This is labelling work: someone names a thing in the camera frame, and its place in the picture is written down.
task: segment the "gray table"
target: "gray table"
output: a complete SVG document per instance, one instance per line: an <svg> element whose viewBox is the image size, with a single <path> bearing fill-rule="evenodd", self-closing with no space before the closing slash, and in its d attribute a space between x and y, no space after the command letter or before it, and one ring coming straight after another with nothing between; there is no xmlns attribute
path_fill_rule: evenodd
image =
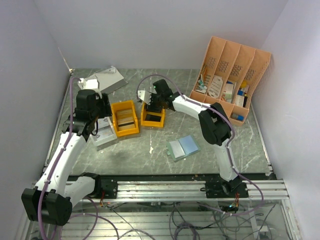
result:
<svg viewBox="0 0 320 240"><path fill-rule="evenodd" d="M102 69L76 69L73 77L86 78ZM119 69L128 84L109 94L110 103L134 100L136 114L140 118L142 104L136 101L136 86L142 77L152 73L167 75L187 96L190 94L198 69ZM152 82L159 80L152 77L146 80L141 90L150 90ZM73 84L73 102L79 90ZM50 159L52 158L61 135L63 122L70 114L70 98L66 98L58 131L54 139ZM268 173L268 162L264 152L259 130L253 111L241 127L235 127L236 137L231 144L235 163L243 173ZM166 142L187 135L193 135L201 150L185 160L174 162L167 156ZM171 110L166 111L164 128L140 127L140 133L120 137L102 147L96 148L88 140L85 149L79 155L71 174L79 175L91 172L100 175L144 175L144 174L208 174L218 173L217 157L212 146L202 136L199 122L191 116Z"/></svg>

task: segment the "orange box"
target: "orange box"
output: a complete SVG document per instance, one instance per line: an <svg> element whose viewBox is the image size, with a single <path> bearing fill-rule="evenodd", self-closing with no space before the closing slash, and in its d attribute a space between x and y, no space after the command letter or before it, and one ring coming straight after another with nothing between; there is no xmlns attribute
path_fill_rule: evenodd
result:
<svg viewBox="0 0 320 240"><path fill-rule="evenodd" d="M117 137L139 133L138 118L133 100L111 104L112 124Z"/></svg>
<svg viewBox="0 0 320 240"><path fill-rule="evenodd" d="M160 121L147 121L147 115L157 116L161 119ZM165 125L165 115L165 109L162 109L161 113L147 111L147 105L145 102L143 102L141 109L141 126L163 128Z"/></svg>

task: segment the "gray wall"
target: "gray wall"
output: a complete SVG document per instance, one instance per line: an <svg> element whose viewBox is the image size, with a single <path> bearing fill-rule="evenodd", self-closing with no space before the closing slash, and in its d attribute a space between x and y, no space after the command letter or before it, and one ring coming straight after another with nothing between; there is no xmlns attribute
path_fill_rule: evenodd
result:
<svg viewBox="0 0 320 240"><path fill-rule="evenodd" d="M70 68L200 68L211 36L260 48L288 0L34 0Z"/></svg>
<svg viewBox="0 0 320 240"><path fill-rule="evenodd" d="M262 49L273 59L253 105L304 239L319 239L320 2L289 1Z"/></svg>
<svg viewBox="0 0 320 240"><path fill-rule="evenodd" d="M38 179L70 75L32 1L0 1L0 232L11 240L21 194Z"/></svg>

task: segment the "marble tabletop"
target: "marble tabletop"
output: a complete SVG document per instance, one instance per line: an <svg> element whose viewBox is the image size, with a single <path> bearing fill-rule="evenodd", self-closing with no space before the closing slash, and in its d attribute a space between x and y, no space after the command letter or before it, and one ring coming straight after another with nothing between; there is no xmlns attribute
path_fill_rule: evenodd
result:
<svg viewBox="0 0 320 240"><path fill-rule="evenodd" d="M103 69L75 69L73 77L86 78ZM152 73L171 78L180 90L189 96L199 73L198 69L118 69L128 84L109 94L110 103L133 100L138 119L142 104L136 101L136 87L139 81ZM140 86L151 90L152 82L161 79L151 77ZM73 102L79 91L73 83ZM54 139L50 159L57 149L63 122L70 114L69 94L66 98L58 131ZM258 127L251 110L242 126L235 126L236 137L231 148L238 170L242 173L268 173L268 162ZM167 155L166 142L193 135L200 151L179 161ZM209 174L218 173L217 157L212 146L202 136L199 121L181 112L167 110L163 128L140 126L140 133L120 137L100 147L89 139L83 152L73 166L71 175L83 172L100 175L161 175L161 174Z"/></svg>

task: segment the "white wall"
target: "white wall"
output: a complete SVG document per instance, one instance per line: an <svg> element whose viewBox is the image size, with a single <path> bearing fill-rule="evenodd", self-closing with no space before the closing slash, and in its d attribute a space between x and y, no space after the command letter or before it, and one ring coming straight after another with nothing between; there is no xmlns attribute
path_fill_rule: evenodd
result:
<svg viewBox="0 0 320 240"><path fill-rule="evenodd" d="M12 240L21 194L38 179L70 75L32 1L0 1L0 233Z"/></svg>
<svg viewBox="0 0 320 240"><path fill-rule="evenodd" d="M211 36L260 48L288 0L34 0L70 68L200 68Z"/></svg>
<svg viewBox="0 0 320 240"><path fill-rule="evenodd" d="M320 2L289 1L262 49L273 59L253 97L270 161L304 239L319 239Z"/></svg>

